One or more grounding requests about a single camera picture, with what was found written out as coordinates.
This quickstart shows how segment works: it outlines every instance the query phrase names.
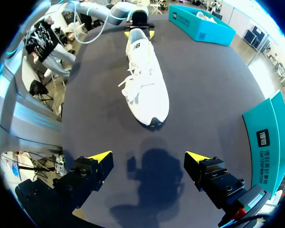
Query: teal shoe box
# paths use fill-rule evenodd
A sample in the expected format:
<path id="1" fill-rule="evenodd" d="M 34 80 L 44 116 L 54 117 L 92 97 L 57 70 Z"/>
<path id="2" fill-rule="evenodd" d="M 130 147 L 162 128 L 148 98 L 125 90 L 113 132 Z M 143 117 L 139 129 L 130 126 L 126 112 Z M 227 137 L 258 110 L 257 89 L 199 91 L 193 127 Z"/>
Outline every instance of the teal shoe box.
<path id="1" fill-rule="evenodd" d="M 213 18 L 217 24 L 198 18 L 196 16 L 198 12 L 202 12 L 205 16 Z M 208 12 L 186 6 L 170 5 L 169 21 L 178 26 L 195 41 L 229 46 L 236 34 L 232 27 Z"/>
<path id="2" fill-rule="evenodd" d="M 285 102 L 281 91 L 243 114 L 252 160 L 251 186 L 278 190 L 285 175 Z"/>

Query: gray robot arm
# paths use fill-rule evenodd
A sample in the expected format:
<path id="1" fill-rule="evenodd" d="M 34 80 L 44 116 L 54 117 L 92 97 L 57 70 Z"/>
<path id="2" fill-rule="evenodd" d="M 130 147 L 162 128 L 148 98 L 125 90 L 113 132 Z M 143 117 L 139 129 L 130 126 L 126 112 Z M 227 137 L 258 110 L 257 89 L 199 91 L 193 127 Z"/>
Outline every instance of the gray robot arm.
<path id="1" fill-rule="evenodd" d="M 14 39 L 12 40 L 10 46 L 6 51 L 6 57 L 12 57 L 17 50 L 17 47 L 24 37 L 24 34 L 29 30 L 29 28 L 40 18 L 53 4 L 66 4 L 64 11 L 74 11 L 74 6 L 76 6 L 76 11 L 83 13 L 100 20 L 105 21 L 108 17 L 107 23 L 109 25 L 119 25 L 128 15 L 131 15 L 136 10 L 143 10 L 148 15 L 148 9 L 143 5 L 134 5 L 129 2 L 118 2 L 112 10 L 108 9 L 106 6 L 98 5 L 91 2 L 78 2 L 78 1 L 57 1 L 57 0 L 44 0 L 42 1 L 33 11 L 33 13 L 27 18 L 27 20 L 20 26 L 20 29 Z"/>

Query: shoe tongue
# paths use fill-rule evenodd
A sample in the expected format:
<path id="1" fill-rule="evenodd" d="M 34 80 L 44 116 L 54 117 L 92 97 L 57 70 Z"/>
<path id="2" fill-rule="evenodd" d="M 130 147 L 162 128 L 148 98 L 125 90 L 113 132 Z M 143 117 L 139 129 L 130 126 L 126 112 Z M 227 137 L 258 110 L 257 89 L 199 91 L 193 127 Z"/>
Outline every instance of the shoe tongue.
<path id="1" fill-rule="evenodd" d="M 139 39 L 131 44 L 132 48 L 132 61 L 140 64 L 149 60 L 149 41 Z"/>

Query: gray pants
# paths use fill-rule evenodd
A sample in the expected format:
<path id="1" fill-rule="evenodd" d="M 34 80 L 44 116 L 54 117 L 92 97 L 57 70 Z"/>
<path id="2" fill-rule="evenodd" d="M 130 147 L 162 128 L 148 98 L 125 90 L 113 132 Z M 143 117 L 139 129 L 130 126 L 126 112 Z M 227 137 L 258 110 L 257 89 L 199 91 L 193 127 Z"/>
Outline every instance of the gray pants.
<path id="1" fill-rule="evenodd" d="M 49 54 L 48 57 L 42 62 L 42 64 L 46 68 L 50 69 L 54 73 L 62 77 L 69 77 L 70 72 L 62 68 L 62 66 L 56 62 L 54 57 L 64 60 L 71 65 L 74 64 L 76 57 L 73 54 L 69 53 L 67 50 L 65 50 L 65 48 L 61 44 L 57 44 L 51 54 Z"/>

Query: dark gray table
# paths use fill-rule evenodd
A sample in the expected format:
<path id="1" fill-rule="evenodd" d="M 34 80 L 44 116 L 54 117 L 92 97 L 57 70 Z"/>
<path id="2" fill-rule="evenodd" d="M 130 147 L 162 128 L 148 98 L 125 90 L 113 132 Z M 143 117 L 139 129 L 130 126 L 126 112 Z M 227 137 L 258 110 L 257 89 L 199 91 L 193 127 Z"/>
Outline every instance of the dark gray table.
<path id="1" fill-rule="evenodd" d="M 82 46 L 66 89 L 63 146 L 67 166 L 107 150 L 114 169 L 82 206 L 89 221 L 108 228 L 217 227 L 224 212 L 199 193 L 183 168 L 186 150 L 226 162 L 251 184 L 251 155 L 242 114 L 264 100 L 231 47 L 193 41 L 168 15 L 151 18 L 154 50 L 169 93 L 159 131 L 143 128 L 117 85 L 128 75 L 123 26 L 107 26 Z M 92 30 L 91 40 L 99 29 Z"/>

